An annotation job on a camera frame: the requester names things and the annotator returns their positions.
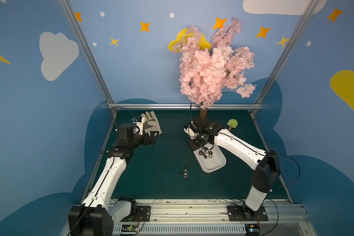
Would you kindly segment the heap of nuts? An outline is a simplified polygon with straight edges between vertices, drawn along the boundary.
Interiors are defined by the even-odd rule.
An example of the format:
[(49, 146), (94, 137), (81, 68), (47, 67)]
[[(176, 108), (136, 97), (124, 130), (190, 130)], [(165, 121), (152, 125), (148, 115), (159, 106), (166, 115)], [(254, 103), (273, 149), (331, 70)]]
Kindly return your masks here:
[(202, 156), (204, 159), (212, 159), (212, 155), (213, 155), (213, 148), (214, 146), (212, 147), (206, 147), (206, 146), (203, 146), (203, 147), (200, 147), (198, 149), (198, 154), (199, 156)]

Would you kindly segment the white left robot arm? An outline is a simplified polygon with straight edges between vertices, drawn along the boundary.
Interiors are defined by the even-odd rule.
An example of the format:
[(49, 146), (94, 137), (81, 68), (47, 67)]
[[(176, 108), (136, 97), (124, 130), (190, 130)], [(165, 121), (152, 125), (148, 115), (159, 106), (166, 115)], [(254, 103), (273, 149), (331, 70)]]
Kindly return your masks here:
[(121, 124), (117, 128), (117, 139), (107, 151), (108, 158), (99, 179), (84, 201), (73, 206), (68, 214), (70, 236), (110, 236), (124, 218), (135, 215), (133, 200), (118, 200), (110, 207), (110, 199), (134, 150), (141, 145), (155, 144), (161, 133), (155, 119)]

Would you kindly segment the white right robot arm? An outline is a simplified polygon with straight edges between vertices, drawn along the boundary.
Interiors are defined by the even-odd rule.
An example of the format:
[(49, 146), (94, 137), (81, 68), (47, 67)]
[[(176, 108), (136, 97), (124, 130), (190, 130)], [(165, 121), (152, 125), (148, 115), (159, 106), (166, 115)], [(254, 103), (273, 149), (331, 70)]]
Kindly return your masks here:
[(226, 165), (227, 160), (221, 151), (222, 148), (254, 171), (251, 189), (240, 208), (240, 213), (248, 221), (261, 216), (263, 202), (281, 174), (279, 155), (274, 151), (256, 148), (218, 123), (207, 124), (200, 118), (186, 124), (184, 131), (190, 137), (188, 144), (203, 172), (209, 174)]

